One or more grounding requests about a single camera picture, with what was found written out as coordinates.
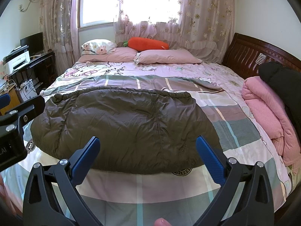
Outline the left hand thumb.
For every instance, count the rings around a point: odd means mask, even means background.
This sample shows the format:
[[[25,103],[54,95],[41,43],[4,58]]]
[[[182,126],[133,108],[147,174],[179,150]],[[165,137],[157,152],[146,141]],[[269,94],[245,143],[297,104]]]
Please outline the left hand thumb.
[[[171,224],[164,218],[159,218],[154,222],[154,226],[171,226]]]

